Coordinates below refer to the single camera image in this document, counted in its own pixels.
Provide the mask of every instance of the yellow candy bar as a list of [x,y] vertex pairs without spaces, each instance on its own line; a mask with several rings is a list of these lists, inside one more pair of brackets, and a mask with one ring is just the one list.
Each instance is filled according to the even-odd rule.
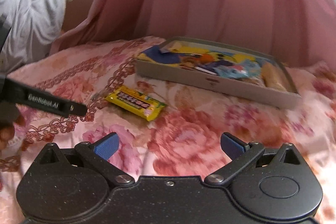
[[166,106],[166,104],[124,85],[110,93],[105,100],[145,118],[149,122],[154,120]]

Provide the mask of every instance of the cardboard box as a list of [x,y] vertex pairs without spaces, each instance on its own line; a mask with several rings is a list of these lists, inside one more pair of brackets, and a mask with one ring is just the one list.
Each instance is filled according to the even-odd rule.
[[191,47],[202,47],[223,52],[234,51],[237,53],[249,54],[254,57],[269,59],[279,68],[278,71],[280,72],[282,81],[288,91],[280,91],[235,79],[228,79],[217,75],[207,74],[205,72],[170,67],[164,64],[151,63],[140,59],[137,59],[136,61],[136,72],[144,77],[191,85],[231,96],[242,97],[279,108],[293,108],[301,100],[301,97],[298,94],[293,80],[287,70],[281,63],[277,62],[270,55],[241,47],[187,37],[173,37],[160,44],[159,47],[162,49],[167,45],[171,45],[175,41],[179,41],[181,44]]

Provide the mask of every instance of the floral bedsheet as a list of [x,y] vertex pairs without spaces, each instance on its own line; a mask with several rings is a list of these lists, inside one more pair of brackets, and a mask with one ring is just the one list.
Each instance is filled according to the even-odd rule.
[[[145,37],[134,41],[92,42],[61,51],[27,65],[10,77],[84,102],[85,117],[58,116],[21,106],[25,127],[0,157],[0,223],[23,220],[15,193],[21,177],[46,142],[61,148],[94,142],[111,131],[120,147],[110,162],[130,175],[205,177],[230,159],[219,138],[228,131],[268,147],[293,142],[304,155],[324,190],[316,218],[336,222],[336,76],[321,62],[305,69],[288,69],[303,97],[294,110],[230,97],[191,86],[144,79],[135,73],[134,56],[162,42]],[[104,101],[119,85],[143,91],[168,104],[153,122]]]

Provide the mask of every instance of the circular cap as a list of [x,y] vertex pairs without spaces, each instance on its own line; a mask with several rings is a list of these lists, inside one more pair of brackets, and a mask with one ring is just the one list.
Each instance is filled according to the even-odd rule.
[[205,178],[206,182],[210,183],[210,184],[216,184],[216,183],[221,183],[224,178],[221,175],[217,175],[217,174],[212,174],[212,175],[208,175]]
[[132,181],[132,177],[129,175],[118,175],[115,177],[115,181],[118,183],[130,183]]
[[45,172],[26,176],[17,189],[16,198],[26,215],[59,221],[90,213],[105,200],[108,191],[103,176],[72,166],[59,174]]
[[286,177],[268,177],[263,179],[259,186],[266,195],[272,198],[290,198],[299,191],[299,185]]

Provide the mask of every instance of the pink fabric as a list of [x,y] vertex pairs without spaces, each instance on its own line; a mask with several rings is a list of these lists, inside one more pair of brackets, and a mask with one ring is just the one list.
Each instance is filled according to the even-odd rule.
[[[120,137],[110,162],[138,179],[139,175],[202,178],[227,164],[222,132],[267,147],[292,142],[304,155],[322,185],[317,211],[320,224],[336,223],[336,75],[325,63],[288,69],[302,102],[292,110],[192,86],[140,77],[134,56],[164,40],[88,43],[26,65],[11,78],[64,98],[83,102],[85,117],[59,116],[20,106],[25,127],[0,152],[0,223],[23,220],[15,192],[22,176],[47,142],[61,148],[94,142],[111,131]],[[119,85],[144,92],[167,107],[152,122],[107,103],[108,90]]]
[[88,18],[57,39],[51,53],[145,35],[233,44],[291,66],[325,60],[336,70],[333,0],[94,0]]

